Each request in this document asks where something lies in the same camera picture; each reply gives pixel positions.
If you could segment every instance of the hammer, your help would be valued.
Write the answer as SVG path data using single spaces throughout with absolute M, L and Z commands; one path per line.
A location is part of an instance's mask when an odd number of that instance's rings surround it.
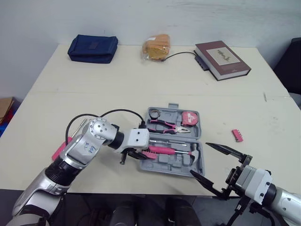
M 149 146 L 149 150 L 153 153 L 158 153 L 158 154 L 188 154 L 193 157 L 193 162 L 194 164 L 198 160 L 198 150 L 197 150 L 197 144 L 192 144 L 191 145 L 192 151 L 191 152 L 183 152 L 183 151 L 177 151 L 173 148 L 170 147 L 156 147 L 156 146 Z

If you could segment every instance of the pliers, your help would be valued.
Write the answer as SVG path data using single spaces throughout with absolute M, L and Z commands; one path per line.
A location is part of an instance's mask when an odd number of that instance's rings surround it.
M 190 129 L 188 129 L 188 128 L 185 128 L 183 126 L 177 126 L 175 123 L 167 122 L 167 121 L 163 121 L 163 120 L 150 120 L 149 124 L 158 124 L 158 125 L 162 125 L 162 126 L 169 128 L 169 129 L 164 129 L 164 130 L 148 128 L 149 132 L 152 132 L 152 133 L 162 133 L 162 134 L 165 134 L 165 133 L 169 133 L 169 134 L 190 133 Z

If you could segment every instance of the book cover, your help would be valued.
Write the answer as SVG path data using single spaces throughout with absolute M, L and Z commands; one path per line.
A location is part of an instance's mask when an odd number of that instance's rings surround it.
M 223 41 L 201 43 L 196 44 L 196 46 L 221 77 L 251 70 Z

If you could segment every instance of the tool kit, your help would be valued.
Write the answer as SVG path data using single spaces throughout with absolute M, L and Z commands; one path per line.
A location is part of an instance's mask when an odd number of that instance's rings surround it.
M 150 107 L 146 114 L 146 126 L 150 132 L 148 159 L 140 161 L 140 168 L 193 177 L 190 170 L 204 176 L 204 158 L 201 124 L 196 111 L 180 110 L 178 104 L 168 108 Z

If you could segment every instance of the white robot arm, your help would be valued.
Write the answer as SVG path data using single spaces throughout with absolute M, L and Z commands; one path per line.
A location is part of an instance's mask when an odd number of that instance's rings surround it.
M 226 179 L 228 187 L 222 189 L 222 192 L 213 188 L 213 182 L 201 176 L 200 174 L 190 171 L 198 182 L 206 189 L 220 198 L 228 199 L 231 191 L 234 191 L 241 197 L 236 206 L 235 213 L 228 223 L 222 226 L 231 226 L 234 220 L 241 215 L 247 208 L 250 201 L 250 212 L 258 212 L 264 217 L 269 218 L 274 225 L 273 217 L 263 210 L 265 207 L 275 213 L 280 214 L 290 226 L 301 225 L 301 198 L 272 183 L 271 172 L 263 169 L 256 169 L 249 166 L 252 156 L 242 154 L 228 146 L 206 143 L 212 148 L 223 154 L 230 154 L 239 159 L 241 166 L 233 168 Z
M 48 225 L 47 219 L 58 206 L 75 177 L 92 161 L 103 145 L 122 153 L 128 148 L 147 149 L 147 129 L 119 132 L 104 118 L 90 120 L 82 133 L 60 153 L 59 157 L 32 181 L 16 201 L 13 219 L 7 226 Z

